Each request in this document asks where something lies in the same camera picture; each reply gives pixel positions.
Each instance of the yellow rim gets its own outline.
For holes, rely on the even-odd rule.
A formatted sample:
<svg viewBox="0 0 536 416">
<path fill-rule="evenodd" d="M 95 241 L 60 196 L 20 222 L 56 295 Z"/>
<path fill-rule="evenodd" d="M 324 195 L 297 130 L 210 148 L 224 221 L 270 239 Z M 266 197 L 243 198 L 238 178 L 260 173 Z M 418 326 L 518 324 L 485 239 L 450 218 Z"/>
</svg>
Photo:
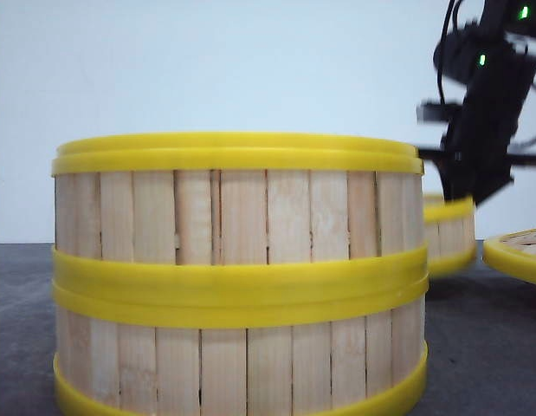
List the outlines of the yellow rim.
<svg viewBox="0 0 536 416">
<path fill-rule="evenodd" d="M 498 271 L 536 284 L 536 255 L 516 250 L 501 242 L 508 237 L 518 237 L 535 230 L 517 232 L 491 238 L 483 243 L 483 261 Z"/>
<path fill-rule="evenodd" d="M 402 416 L 416 405 L 423 395 L 427 377 L 427 344 L 416 369 L 403 381 L 368 400 L 312 416 Z M 57 356 L 54 357 L 56 402 L 66 416 L 137 416 L 136 413 L 106 406 L 80 393 L 61 376 Z"/>
<path fill-rule="evenodd" d="M 307 133 L 148 133 L 58 148 L 52 174 L 174 169 L 316 169 L 423 173 L 411 145 Z"/>
<path fill-rule="evenodd" d="M 468 251 L 451 256 L 433 258 L 428 261 L 429 277 L 441 277 L 465 269 L 474 260 L 477 254 L 477 247 L 474 245 Z"/>
<path fill-rule="evenodd" d="M 335 321 L 412 302 L 427 291 L 426 247 L 322 263 L 198 266 L 118 263 L 53 250 L 53 297 L 114 322 L 257 328 Z"/>
<path fill-rule="evenodd" d="M 437 223 L 447 219 L 464 218 L 474 215 L 474 200 L 471 197 L 453 202 L 429 202 L 423 208 L 425 224 Z"/>
</svg>

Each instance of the robotic arm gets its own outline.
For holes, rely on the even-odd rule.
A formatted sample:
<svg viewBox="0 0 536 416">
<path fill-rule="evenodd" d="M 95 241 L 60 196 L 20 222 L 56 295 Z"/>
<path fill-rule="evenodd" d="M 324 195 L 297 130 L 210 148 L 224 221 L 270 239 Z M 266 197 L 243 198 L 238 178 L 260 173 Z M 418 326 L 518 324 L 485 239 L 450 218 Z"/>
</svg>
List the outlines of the robotic arm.
<svg viewBox="0 0 536 416">
<path fill-rule="evenodd" d="M 462 1 L 450 0 L 434 54 L 441 101 L 417 109 L 419 120 L 449 126 L 440 148 L 421 148 L 420 155 L 436 164 L 445 199 L 472 195 L 479 204 L 513 181 L 512 166 L 536 166 L 536 154 L 508 152 L 533 85 L 536 56 L 506 40 L 507 32 L 536 38 L 536 0 L 486 0 L 479 23 L 460 29 Z M 454 29 L 447 33 L 451 16 Z M 467 86 L 461 105 L 445 102 L 443 75 Z"/>
</svg>

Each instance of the yellow plastic edge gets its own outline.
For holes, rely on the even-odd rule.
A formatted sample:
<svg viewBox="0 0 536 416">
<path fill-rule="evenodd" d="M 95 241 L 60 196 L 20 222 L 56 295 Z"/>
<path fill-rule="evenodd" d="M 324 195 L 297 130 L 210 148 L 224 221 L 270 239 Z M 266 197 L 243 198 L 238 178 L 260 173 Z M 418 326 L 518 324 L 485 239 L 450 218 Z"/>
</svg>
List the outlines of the yellow plastic edge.
<svg viewBox="0 0 536 416">
<path fill-rule="evenodd" d="M 486 240 L 483 243 L 483 261 L 507 275 L 536 284 L 536 255 L 524 253 L 501 242 L 503 238 L 517 237 L 532 231 L 536 229 Z"/>
<path fill-rule="evenodd" d="M 414 301 L 429 286 L 426 256 L 424 246 L 338 262 L 198 266 L 108 262 L 53 250 L 52 294 L 75 313 L 133 325 L 299 325 Z"/>
<path fill-rule="evenodd" d="M 428 204 L 423 208 L 423 221 L 425 224 L 455 218 L 464 218 L 474 215 L 474 200 L 472 197 L 458 199 L 444 204 Z"/>
<path fill-rule="evenodd" d="M 52 175 L 176 169 L 314 169 L 423 174 L 411 145 L 303 133 L 151 133 L 58 148 Z"/>
<path fill-rule="evenodd" d="M 476 254 L 477 246 L 474 245 L 470 250 L 458 254 L 429 259 L 429 278 L 442 277 L 465 269 L 475 260 Z"/>
<path fill-rule="evenodd" d="M 313 413 L 311 416 L 403 416 L 422 398 L 427 382 L 427 343 L 417 367 L 404 380 L 383 393 L 349 406 Z M 74 389 L 62 377 L 54 357 L 56 403 L 65 416 L 138 416 L 106 406 Z"/>
</svg>

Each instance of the wooden steamer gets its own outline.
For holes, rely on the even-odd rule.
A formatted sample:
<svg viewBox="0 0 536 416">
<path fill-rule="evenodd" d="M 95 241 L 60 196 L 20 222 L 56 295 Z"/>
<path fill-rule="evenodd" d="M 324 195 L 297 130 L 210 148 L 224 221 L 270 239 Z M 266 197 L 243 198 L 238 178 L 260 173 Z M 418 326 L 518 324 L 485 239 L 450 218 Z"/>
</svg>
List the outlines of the wooden steamer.
<svg viewBox="0 0 536 416">
<path fill-rule="evenodd" d="M 536 229 L 486 240 L 483 260 L 494 269 L 536 284 Z"/>
<path fill-rule="evenodd" d="M 440 194 L 423 195 L 429 277 L 446 276 L 475 259 L 474 201 L 445 202 Z"/>
<path fill-rule="evenodd" d="M 58 150 L 65 414 L 404 414 L 425 382 L 407 145 L 161 133 Z"/>
</svg>

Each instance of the gray table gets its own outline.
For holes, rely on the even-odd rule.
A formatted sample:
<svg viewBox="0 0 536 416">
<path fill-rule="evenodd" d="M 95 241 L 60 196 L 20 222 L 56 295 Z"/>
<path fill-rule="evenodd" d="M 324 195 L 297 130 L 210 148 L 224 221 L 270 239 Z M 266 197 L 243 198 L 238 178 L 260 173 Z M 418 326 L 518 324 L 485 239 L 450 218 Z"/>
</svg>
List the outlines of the gray table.
<svg viewBox="0 0 536 416">
<path fill-rule="evenodd" d="M 0 416 L 60 415 L 49 244 L 0 244 Z M 479 262 L 427 296 L 429 383 L 412 416 L 536 416 L 536 286 Z"/>
</svg>

